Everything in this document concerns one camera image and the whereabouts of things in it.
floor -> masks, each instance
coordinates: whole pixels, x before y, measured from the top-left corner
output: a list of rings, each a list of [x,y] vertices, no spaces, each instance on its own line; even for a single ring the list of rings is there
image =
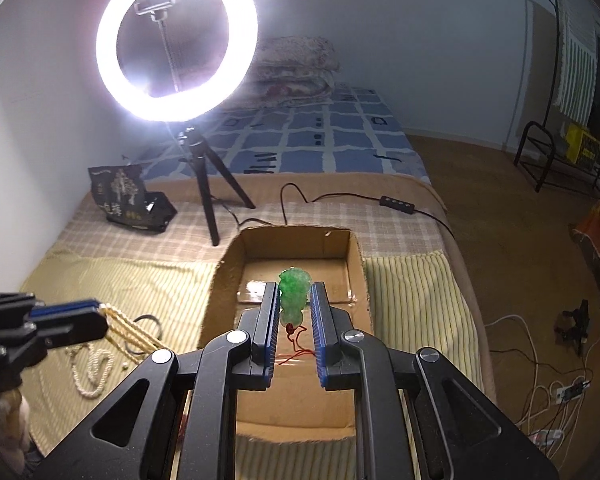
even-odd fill
[[[498,150],[429,137],[410,139],[448,208],[484,322],[519,314],[528,323],[540,362],[564,371],[582,368],[573,349],[555,343],[553,328],[558,313],[573,310],[586,298],[592,317],[589,344],[600,335],[600,294],[568,228],[587,214],[593,201],[548,187],[535,193],[530,180],[513,167],[512,156]],[[517,322],[505,320],[487,332],[491,349],[519,348],[532,355]],[[518,421],[533,385],[534,366],[515,353],[491,355],[498,404]],[[569,437],[554,458],[557,466],[564,462],[562,479],[577,471],[600,440],[600,343],[591,351],[587,366],[594,379],[568,455],[565,458]],[[560,376],[540,367],[539,383],[567,384],[577,375]],[[539,392],[534,412],[544,403],[546,395]],[[532,428],[550,423],[556,411],[552,408],[539,416]]]

metal rack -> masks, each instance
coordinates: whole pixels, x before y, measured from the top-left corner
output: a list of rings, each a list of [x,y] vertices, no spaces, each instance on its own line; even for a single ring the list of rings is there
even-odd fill
[[[533,181],[536,183],[536,192],[539,192],[542,186],[545,184],[547,186],[558,187],[560,189],[566,189],[569,191],[573,191],[576,193],[584,194],[586,196],[592,196],[594,198],[600,198],[600,164],[594,164],[592,170],[587,170],[586,168],[582,168],[573,164],[570,160],[565,158],[563,155],[560,155],[557,152],[557,148],[555,145],[554,136],[547,129],[546,123],[549,118],[549,112],[551,110],[552,101],[554,99],[555,92],[555,80],[557,78],[558,73],[558,56],[560,55],[560,9],[558,8],[558,0],[550,1],[552,6],[555,9],[555,58],[554,58],[554,75],[551,82],[551,90],[549,92],[549,100],[546,104],[546,110],[544,112],[544,120],[542,124],[537,121],[529,121],[525,125],[525,129],[522,133],[522,138],[520,139],[520,143],[518,145],[518,151],[516,153],[516,157],[514,158],[513,165],[514,166],[522,166],[522,168],[526,171],[526,173],[531,176]],[[544,136],[546,136],[545,140],[538,139],[537,137],[529,136],[529,130],[531,128],[536,128]],[[533,147],[541,153],[544,158],[544,164],[538,164],[535,162],[531,162],[528,160],[520,160],[522,156],[522,151],[525,148],[526,142],[530,142]],[[558,162],[564,166],[567,166],[571,169],[569,173],[565,171],[560,171],[552,168],[554,162]],[[540,170],[539,176],[536,176],[536,173],[532,171],[531,168],[535,168],[536,170]],[[572,181],[581,182],[584,184],[584,187],[576,188],[567,186],[565,184],[559,184],[557,182],[547,181],[547,176],[549,173],[558,174],[563,178],[570,179]]]

black package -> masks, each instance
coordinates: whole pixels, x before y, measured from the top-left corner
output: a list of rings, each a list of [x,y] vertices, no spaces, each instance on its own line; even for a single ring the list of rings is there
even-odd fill
[[[146,190],[139,164],[88,168],[88,174],[93,200],[110,222],[163,233],[177,214],[163,192]]]

blue checkered bed sheet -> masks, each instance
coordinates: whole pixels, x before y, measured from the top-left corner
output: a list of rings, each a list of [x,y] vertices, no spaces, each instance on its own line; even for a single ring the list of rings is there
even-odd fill
[[[429,177],[400,123],[374,91],[339,84],[329,104],[261,110],[212,110],[195,121],[232,173],[406,174]],[[189,178],[173,139],[137,161],[144,178]],[[208,165],[209,174],[217,174]]]

illuminated ring light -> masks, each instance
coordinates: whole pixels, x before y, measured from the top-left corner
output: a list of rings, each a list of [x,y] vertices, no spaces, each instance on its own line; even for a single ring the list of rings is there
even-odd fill
[[[202,85],[164,97],[151,97],[126,78],[117,59],[122,19],[137,0],[111,0],[96,38],[97,67],[113,98],[139,118],[185,122],[215,108],[238,87],[251,65],[257,42],[253,0],[222,0],[229,20],[229,44],[217,72]]]

